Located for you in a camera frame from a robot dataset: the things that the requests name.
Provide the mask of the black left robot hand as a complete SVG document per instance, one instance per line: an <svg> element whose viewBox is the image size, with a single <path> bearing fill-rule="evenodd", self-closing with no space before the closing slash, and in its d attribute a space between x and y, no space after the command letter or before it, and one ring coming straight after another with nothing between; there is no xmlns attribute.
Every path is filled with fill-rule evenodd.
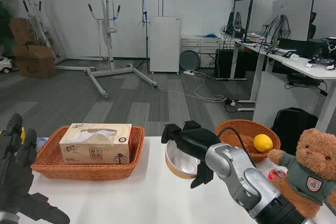
<svg viewBox="0 0 336 224"><path fill-rule="evenodd" d="M1 132L1 223L19 223L19 212L34 221L70 223L70 218L50 205L46 196L29 193L34 180L31 166L37 157L37 134L29 129L22 144L22 126L22 116L15 113Z"/></svg>

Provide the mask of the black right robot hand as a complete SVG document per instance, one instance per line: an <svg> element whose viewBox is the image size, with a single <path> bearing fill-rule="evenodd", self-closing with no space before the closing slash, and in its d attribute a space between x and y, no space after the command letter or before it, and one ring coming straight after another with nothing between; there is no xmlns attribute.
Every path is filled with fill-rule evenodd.
<svg viewBox="0 0 336 224"><path fill-rule="evenodd" d="M161 143L175 143L176 149L199 161L196 165L196 177L191 183L192 189L213 179L214 172L205 161L210 147L220 143L219 137L213 132L202 128L195 121L186 121L182 129L176 124L167 124L161 136Z"/></svg>

